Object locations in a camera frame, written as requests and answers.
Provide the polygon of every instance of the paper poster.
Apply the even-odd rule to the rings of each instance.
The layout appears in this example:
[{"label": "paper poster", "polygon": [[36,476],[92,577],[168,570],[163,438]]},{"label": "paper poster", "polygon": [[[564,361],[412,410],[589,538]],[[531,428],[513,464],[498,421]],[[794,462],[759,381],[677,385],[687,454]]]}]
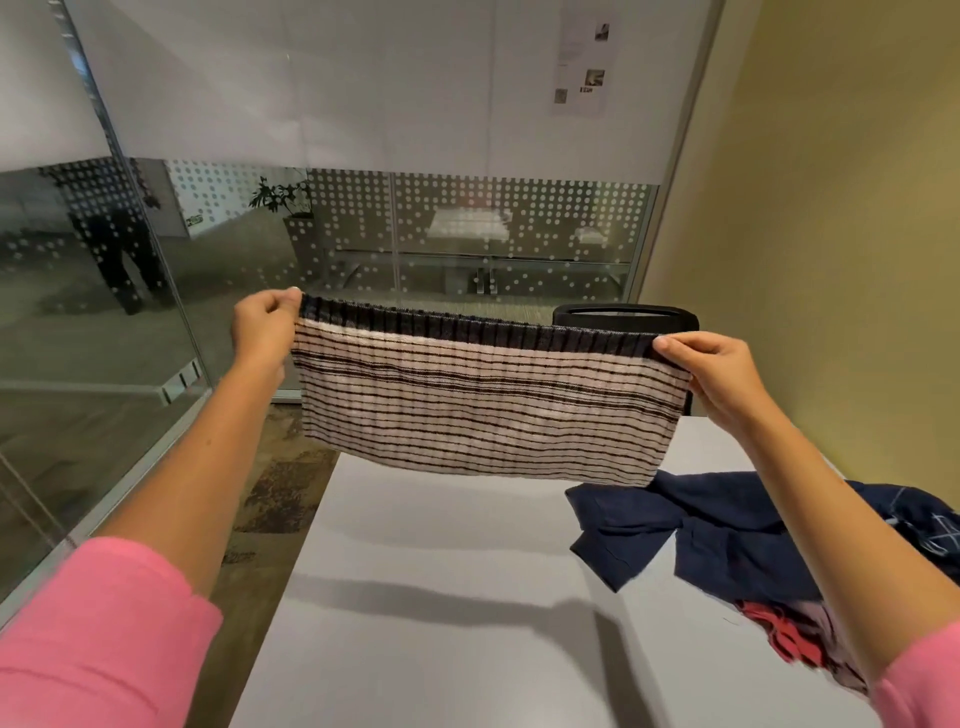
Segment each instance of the paper poster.
[{"label": "paper poster", "polygon": [[616,56],[617,19],[613,11],[563,11],[554,71],[554,115],[603,115]]}]

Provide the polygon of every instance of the yellow wall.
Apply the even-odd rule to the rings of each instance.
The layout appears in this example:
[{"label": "yellow wall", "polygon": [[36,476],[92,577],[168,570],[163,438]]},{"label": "yellow wall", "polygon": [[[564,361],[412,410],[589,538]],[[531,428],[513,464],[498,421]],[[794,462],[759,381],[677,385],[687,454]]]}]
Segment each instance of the yellow wall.
[{"label": "yellow wall", "polygon": [[698,197],[641,293],[747,339],[848,476],[954,506],[958,29],[956,0],[767,0]]}]

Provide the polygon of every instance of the dark ribbed edge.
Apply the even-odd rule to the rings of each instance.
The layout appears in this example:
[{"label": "dark ribbed edge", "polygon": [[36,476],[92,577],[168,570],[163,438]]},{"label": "dark ribbed edge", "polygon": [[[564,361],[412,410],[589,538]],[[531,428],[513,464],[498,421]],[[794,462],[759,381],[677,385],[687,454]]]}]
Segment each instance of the dark ribbed edge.
[{"label": "dark ribbed edge", "polygon": [[520,324],[479,316],[331,301],[307,294],[303,294],[300,316],[307,321],[364,331],[538,352],[603,353],[647,358],[678,368],[654,351],[653,340],[657,336],[650,333]]}]

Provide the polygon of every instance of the striped knit towel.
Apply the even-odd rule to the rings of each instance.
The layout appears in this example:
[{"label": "striped knit towel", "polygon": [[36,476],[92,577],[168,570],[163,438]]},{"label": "striped knit towel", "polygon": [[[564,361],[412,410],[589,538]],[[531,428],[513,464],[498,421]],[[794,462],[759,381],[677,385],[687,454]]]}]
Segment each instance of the striped knit towel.
[{"label": "striped knit towel", "polygon": [[650,334],[303,296],[303,429],[398,468],[646,486],[689,374]]}]

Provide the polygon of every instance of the pile of clothes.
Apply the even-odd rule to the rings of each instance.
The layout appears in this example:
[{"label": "pile of clothes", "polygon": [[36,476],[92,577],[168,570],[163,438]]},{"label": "pile of clothes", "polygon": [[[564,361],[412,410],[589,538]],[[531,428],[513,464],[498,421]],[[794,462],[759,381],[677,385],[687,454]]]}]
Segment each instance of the pile of clothes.
[{"label": "pile of clothes", "polygon": [[[847,483],[953,581],[960,516],[925,491]],[[570,549],[613,591],[677,534],[674,573],[766,630],[788,662],[821,667],[850,690],[867,686],[773,501],[756,473],[657,472],[647,488],[584,483],[566,492],[583,534]]]}]

